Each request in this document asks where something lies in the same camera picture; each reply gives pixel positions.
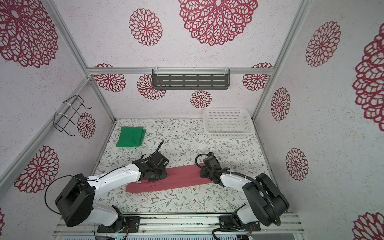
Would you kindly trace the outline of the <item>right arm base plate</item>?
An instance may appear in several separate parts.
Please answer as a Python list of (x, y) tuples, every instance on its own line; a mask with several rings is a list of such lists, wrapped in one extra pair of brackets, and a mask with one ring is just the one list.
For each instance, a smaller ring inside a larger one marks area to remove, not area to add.
[(259, 232), (261, 230), (259, 222), (255, 222), (251, 226), (246, 226), (242, 223), (238, 217), (234, 215), (221, 215), (219, 216), (220, 229), (234, 228), (234, 231), (245, 231), (245, 232)]

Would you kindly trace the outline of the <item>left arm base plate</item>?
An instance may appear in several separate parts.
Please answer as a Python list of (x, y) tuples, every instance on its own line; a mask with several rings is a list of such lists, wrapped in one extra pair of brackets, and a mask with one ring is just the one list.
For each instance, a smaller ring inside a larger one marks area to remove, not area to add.
[(139, 230), (141, 217), (125, 217), (118, 218), (111, 226), (107, 227), (104, 225), (99, 225), (96, 230), (97, 233), (137, 233)]

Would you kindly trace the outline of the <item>pink tank top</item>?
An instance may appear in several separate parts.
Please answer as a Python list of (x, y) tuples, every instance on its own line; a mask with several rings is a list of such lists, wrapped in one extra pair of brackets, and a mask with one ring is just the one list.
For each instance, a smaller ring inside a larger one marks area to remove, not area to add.
[(167, 177), (156, 182), (142, 180), (140, 183), (130, 183), (126, 192), (131, 194), (159, 192), (186, 187), (211, 184), (213, 181), (201, 177), (201, 169), (196, 165), (188, 165), (167, 169)]

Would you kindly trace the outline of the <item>grey slotted wall shelf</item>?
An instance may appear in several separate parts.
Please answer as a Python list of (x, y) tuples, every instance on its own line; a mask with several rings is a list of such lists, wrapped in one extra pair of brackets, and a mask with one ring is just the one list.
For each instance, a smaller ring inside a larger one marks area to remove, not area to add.
[(155, 90), (227, 90), (231, 83), (229, 69), (211, 70), (152, 70)]

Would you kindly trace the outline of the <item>green tank top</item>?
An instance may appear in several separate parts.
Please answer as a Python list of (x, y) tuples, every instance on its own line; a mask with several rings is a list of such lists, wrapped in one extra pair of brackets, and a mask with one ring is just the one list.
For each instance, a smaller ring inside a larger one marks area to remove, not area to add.
[(140, 147), (145, 138), (146, 130), (143, 127), (121, 127), (120, 136), (116, 147)]

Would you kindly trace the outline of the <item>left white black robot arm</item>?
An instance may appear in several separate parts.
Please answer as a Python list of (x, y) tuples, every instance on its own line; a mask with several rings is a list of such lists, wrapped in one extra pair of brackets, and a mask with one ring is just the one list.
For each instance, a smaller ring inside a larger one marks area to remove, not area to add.
[(167, 177), (166, 166), (169, 160), (162, 155), (140, 159), (107, 174), (85, 177), (72, 176), (55, 200), (55, 205), (67, 227), (80, 224), (102, 225), (108, 232), (120, 232), (127, 221), (116, 206), (106, 206), (95, 199), (110, 190), (147, 180), (156, 182)]

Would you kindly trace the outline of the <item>white plastic basket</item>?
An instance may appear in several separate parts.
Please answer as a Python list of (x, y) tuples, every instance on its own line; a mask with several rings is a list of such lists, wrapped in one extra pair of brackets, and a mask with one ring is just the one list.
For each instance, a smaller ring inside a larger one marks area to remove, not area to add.
[(211, 139), (246, 139), (255, 135), (251, 116), (244, 108), (205, 108), (203, 127)]

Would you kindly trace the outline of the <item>floral table mat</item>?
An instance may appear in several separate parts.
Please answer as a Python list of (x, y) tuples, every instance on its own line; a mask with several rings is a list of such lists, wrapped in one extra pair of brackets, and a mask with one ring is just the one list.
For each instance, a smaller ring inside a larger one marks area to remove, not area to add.
[[(143, 127), (147, 132), (137, 148), (116, 146), (122, 127)], [(269, 174), (258, 139), (210, 139), (202, 120), (119, 120), (106, 145), (95, 173), (101, 175), (128, 165), (155, 149), (169, 159), (169, 167), (193, 165), (201, 153), (212, 152), (222, 167), (248, 176)], [(216, 184), (205, 184), (160, 192), (131, 194), (120, 186), (96, 198), (102, 205), (114, 205), (123, 213), (226, 213), (245, 204), (243, 193)]]

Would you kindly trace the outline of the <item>aluminium mounting rail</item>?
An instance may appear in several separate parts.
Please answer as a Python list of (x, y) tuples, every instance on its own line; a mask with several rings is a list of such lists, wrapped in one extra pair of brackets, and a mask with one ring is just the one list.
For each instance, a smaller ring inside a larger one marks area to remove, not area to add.
[[(133, 214), (128, 217), (141, 217), (139, 230), (133, 235), (165, 235), (165, 234), (210, 234), (213, 229), (220, 226), (221, 214)], [(274, 224), (264, 226), (255, 234), (304, 234), (298, 214), (283, 214), (281, 225)], [(59, 220), (53, 236), (92, 236), (98, 228), (93, 224), (80, 224), (75, 227), (67, 227), (64, 220)]]

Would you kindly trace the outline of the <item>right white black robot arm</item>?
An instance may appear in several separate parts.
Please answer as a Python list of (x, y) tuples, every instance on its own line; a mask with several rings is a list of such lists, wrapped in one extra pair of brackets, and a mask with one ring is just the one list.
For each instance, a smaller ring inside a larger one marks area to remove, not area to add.
[(252, 178), (233, 171), (200, 169), (205, 176), (217, 179), (219, 185), (244, 193), (247, 203), (235, 212), (240, 223), (260, 222), (267, 227), (281, 225), (280, 216), (289, 209), (289, 203), (266, 174)]

